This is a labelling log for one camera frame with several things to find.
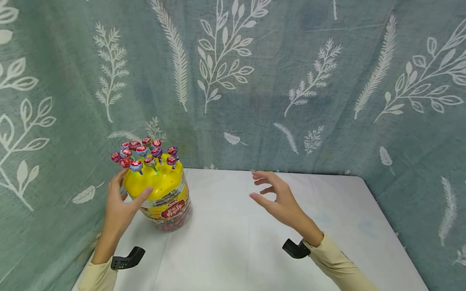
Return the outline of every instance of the white leaf print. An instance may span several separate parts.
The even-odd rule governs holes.
[[[97,35],[94,36],[95,44],[98,47],[105,49],[98,50],[97,52],[104,61],[109,62],[111,65],[109,81],[104,77],[99,77],[99,81],[102,87],[100,90],[96,91],[96,98],[105,105],[107,119],[109,122],[113,123],[112,118],[110,117],[110,105],[114,104],[118,99],[120,99],[121,94],[112,94],[126,86],[126,84],[123,82],[115,82],[115,78],[127,76],[130,74],[127,70],[120,70],[120,73],[117,74],[117,70],[122,69],[126,64],[126,60],[122,60],[122,58],[126,56],[126,49],[119,47],[118,42],[120,41],[120,31],[115,27],[107,33],[105,27],[101,25],[100,22],[97,22],[96,31]]]
[[[309,130],[308,135],[304,137],[304,149],[306,150],[307,156],[312,153],[313,149],[317,149],[322,144],[320,133],[323,131],[323,128],[324,126],[321,125],[317,130],[314,129],[312,132]]]
[[[173,66],[174,76],[176,84],[176,92],[178,101],[183,105],[185,112],[188,112],[186,108],[186,102],[188,98],[187,89],[187,61],[185,50],[183,49],[183,43],[180,40],[176,27],[172,24],[167,11],[162,7],[160,0],[152,0],[152,8],[157,14],[157,19],[162,25],[165,35],[168,39],[171,49],[173,50]]]
[[[84,190],[83,192],[76,195],[76,197],[73,198],[72,202],[74,204],[82,204],[84,202],[87,202],[87,201],[91,200],[92,198],[94,198],[94,194],[96,193],[96,189],[99,188],[100,186],[102,186],[103,183],[105,183],[105,182],[102,182],[97,187],[89,186],[86,190]]]
[[[5,149],[3,157],[0,159],[0,175],[3,178],[4,182],[0,182],[0,186],[11,190],[20,200],[24,203],[29,210],[34,211],[32,206],[26,201],[24,198],[24,193],[29,185],[39,174],[39,166],[33,167],[30,173],[28,173],[26,161],[22,160],[18,166],[16,171],[16,180],[18,181],[18,186],[14,185],[10,178],[7,176],[5,170],[2,168],[3,163],[10,157],[10,155],[14,152],[21,152],[21,151],[35,151],[40,150],[48,143],[49,139],[44,137],[38,137],[31,140],[26,146],[23,148],[19,148],[22,144],[24,138],[28,135],[32,127],[34,126],[43,126],[49,127],[55,122],[55,117],[53,116],[46,116],[46,114],[50,112],[52,109],[53,100],[52,97],[44,98],[37,109],[37,115],[33,119],[32,116],[34,115],[33,108],[31,102],[29,100],[24,99],[20,105],[20,115],[22,120],[22,125],[24,127],[24,131],[22,135],[20,135],[16,141],[11,143],[14,136],[14,124],[12,123],[11,119],[6,115],[3,114],[0,116],[0,128],[3,130],[0,132],[0,144]]]
[[[231,144],[237,144],[237,143],[240,142],[240,143],[244,144],[245,146],[247,146],[247,144],[245,144],[244,142],[242,142],[238,136],[231,135],[231,134],[229,134],[229,133],[227,133],[227,132],[224,132],[224,133],[223,133],[223,136],[224,136],[225,139],[226,139],[229,143],[231,143]]]
[[[356,104],[354,106],[354,119],[357,119],[357,114],[364,109],[367,101],[374,91],[377,89],[380,81],[385,77],[390,61],[393,57],[393,51],[395,49],[395,33],[396,33],[396,18],[394,15],[390,16],[388,24],[386,26],[386,32],[384,36],[384,42],[380,50],[377,67],[370,75],[369,81],[364,86],[363,91],[359,95]]]
[[[448,181],[445,177],[441,177],[442,185],[443,185],[443,192],[445,195],[446,200],[446,208],[445,214],[443,215],[442,222],[439,226],[439,237],[440,237],[440,244],[445,246],[444,241],[448,235],[448,232],[453,226],[455,219],[457,217],[457,210],[456,210],[456,195],[452,191],[452,186],[450,181]]]
[[[239,60],[235,60],[231,64],[230,70],[226,74],[228,62],[225,62],[225,57],[234,51],[242,57],[252,55],[252,52],[247,49],[246,46],[251,44],[253,38],[245,38],[241,41],[239,32],[244,28],[252,28],[257,24],[257,22],[251,20],[251,18],[258,19],[268,13],[268,10],[265,8],[270,3],[270,0],[251,1],[251,13],[244,18],[244,4],[239,5],[238,0],[233,0],[231,14],[229,14],[229,9],[227,9],[227,11],[224,10],[223,0],[217,0],[214,30],[212,30],[208,21],[204,19],[200,20],[205,33],[212,37],[213,41],[199,39],[198,42],[204,50],[214,52],[212,56],[210,56],[206,55],[201,48],[198,48],[198,52],[202,58],[201,60],[204,60],[206,62],[205,65],[208,67],[207,71],[207,68],[202,65],[202,62],[199,64],[199,70],[202,77],[205,79],[205,82],[198,80],[199,88],[204,92],[204,114],[207,114],[208,103],[218,100],[221,97],[220,94],[211,93],[212,90],[218,89],[218,86],[215,86],[216,83],[228,90],[236,89],[235,85],[231,82],[231,80],[234,80],[233,77],[239,83],[247,83],[247,79],[241,76],[246,75],[246,73],[235,71],[239,66]],[[247,71],[247,74],[250,74],[254,70],[252,67],[249,68],[251,68],[251,70]]]
[[[341,49],[342,49],[341,45],[333,47],[332,38],[330,38],[326,42],[325,48],[320,49],[318,57],[320,60],[322,60],[322,64],[320,63],[319,60],[316,60],[315,65],[314,65],[317,71],[317,76],[314,77],[312,72],[309,72],[308,73],[309,86],[307,88],[302,87],[301,89],[297,89],[296,91],[293,90],[293,92],[296,92],[296,95],[293,95],[293,98],[291,98],[291,95],[289,95],[290,104],[285,109],[285,114],[284,114],[285,117],[287,116],[287,112],[291,108],[291,106],[302,105],[302,103],[299,103],[299,102],[297,103],[297,101],[299,101],[301,97],[309,97],[309,96],[317,95],[317,93],[312,90],[314,87],[322,88],[322,87],[327,86],[327,83],[323,82],[323,80],[329,78],[331,76],[330,72],[336,68],[335,58],[340,54]]]
[[[287,139],[288,139],[288,142],[289,142],[289,144],[290,144],[291,149],[292,149],[296,154],[299,155],[299,153],[298,153],[298,148],[296,147],[296,143],[295,143],[295,138],[293,137],[293,134],[291,134],[291,131],[289,131],[288,128],[286,128],[284,125],[282,125],[282,124],[280,124],[280,123],[278,123],[278,122],[275,122],[275,123],[274,123],[274,126],[275,126],[276,128],[278,128],[279,130],[281,130],[281,131],[285,134],[285,136],[286,136]]]
[[[391,160],[390,155],[388,154],[387,150],[384,147],[381,146],[379,152],[380,152],[380,161],[385,166],[389,166],[390,167],[390,172],[392,173],[392,175],[395,176],[395,172],[391,168],[392,160]]]
[[[438,50],[437,40],[433,37],[427,39],[428,57],[432,59],[428,61],[423,55],[413,56],[413,63],[421,70],[419,72],[413,70],[410,61],[406,64],[406,73],[402,73],[395,84],[394,98],[386,101],[385,108],[374,122],[383,114],[402,114],[401,110],[392,110],[391,108],[400,101],[404,102],[404,99],[408,99],[411,107],[419,113],[425,112],[425,108],[421,103],[422,100],[429,100],[432,109],[439,113],[445,112],[444,105],[455,106],[464,103],[463,98],[455,95],[435,96],[444,93],[449,88],[448,85],[442,85],[427,94],[426,92],[433,83],[430,79],[442,75],[450,76],[456,85],[466,86],[466,71],[463,69],[463,66],[466,67],[466,62],[465,64],[461,63],[466,59],[466,54],[462,53],[455,56],[456,49],[454,48],[466,40],[466,35],[462,35],[465,23],[466,19],[456,27],[446,44]],[[439,62],[440,55],[443,56],[443,59]],[[434,66],[437,64],[439,64],[439,67],[435,69]]]

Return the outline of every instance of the sleeve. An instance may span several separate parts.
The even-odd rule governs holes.
[[[117,280],[117,271],[110,268],[112,258],[104,264],[89,263],[79,282],[79,291],[112,291]]]
[[[303,241],[311,250],[310,258],[342,291],[378,291],[377,287],[350,261],[324,233],[318,247]]]

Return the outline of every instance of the red label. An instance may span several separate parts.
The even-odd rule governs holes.
[[[184,207],[185,207],[185,201],[184,201],[184,200],[180,200],[180,201],[178,201],[176,204],[174,204],[173,206],[171,206],[170,208],[168,208],[167,210],[165,210],[164,212],[162,212],[161,216],[162,216],[163,218],[174,217],[174,216],[177,215]]]

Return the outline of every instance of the lollipop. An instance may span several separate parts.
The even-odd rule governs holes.
[[[155,159],[153,157],[148,157],[144,160],[144,165],[146,165],[147,167],[151,167],[154,169],[155,173],[158,175],[157,173],[157,169],[155,168]]]
[[[169,156],[169,157],[167,158],[167,164],[170,165],[170,166],[172,166],[172,169],[175,169],[175,168],[176,168],[176,166],[175,166],[175,165],[176,165],[176,161],[177,161],[177,159],[176,159],[175,156]]]
[[[147,158],[146,155],[148,151],[149,149],[146,146],[140,146],[136,149],[137,154],[143,156],[144,158]]]
[[[133,161],[130,165],[131,171],[139,172],[141,175],[143,174],[142,168],[143,168],[143,163],[141,161]]]
[[[152,142],[152,139],[150,136],[146,136],[143,140],[143,145],[150,148],[151,147],[151,142]]]
[[[130,142],[130,150],[136,150],[137,147],[140,147],[141,143],[138,141],[131,141]]]
[[[129,142],[124,142],[120,146],[120,149],[129,149],[129,148],[130,148],[130,143]]]
[[[153,142],[151,142],[151,149],[158,148],[161,145],[162,145],[162,142],[159,139],[154,140]]]
[[[158,158],[158,162],[159,164],[163,165],[164,163],[162,162],[162,153],[163,153],[163,150],[161,148],[154,148],[152,151],[151,151],[151,154],[154,158]]]
[[[113,154],[111,154],[110,158],[114,162],[119,162],[122,159],[121,156],[120,156],[120,153],[113,153]]]

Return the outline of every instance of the feather print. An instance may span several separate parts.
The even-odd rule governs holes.
[[[284,125],[277,123],[277,122],[274,123],[274,126],[278,128],[279,130],[283,131],[283,133],[286,135],[288,139],[291,149],[299,155],[298,148],[296,147],[296,143],[295,143],[295,138],[293,137],[291,132],[288,130],[288,128],[286,128]]]
[[[357,119],[357,114],[364,109],[370,95],[374,93],[375,89],[377,89],[377,85],[387,73],[395,48],[395,24],[396,18],[394,15],[391,15],[386,27],[387,31],[385,32],[384,43],[380,50],[377,67],[372,72],[372,75],[370,75],[369,81],[366,83],[366,86],[364,86],[364,90],[359,95],[354,106],[354,119]]]
[[[446,208],[445,214],[443,215],[442,222],[439,226],[439,237],[440,237],[440,244],[445,246],[444,240],[448,235],[448,232],[453,226],[453,223],[458,215],[456,212],[456,196],[452,191],[452,186],[450,185],[450,181],[448,181],[445,177],[442,177],[442,184],[443,184],[443,192],[445,194],[446,199]]]
[[[162,7],[159,0],[152,0],[152,9],[157,13],[157,19],[162,25],[165,35],[168,39],[171,49],[173,50],[173,65],[176,82],[176,93],[178,101],[183,105],[186,112],[186,102],[188,97],[188,89],[186,88],[187,76],[186,76],[186,55],[183,49],[183,43],[179,39],[179,34],[176,27],[172,24],[168,13]]]

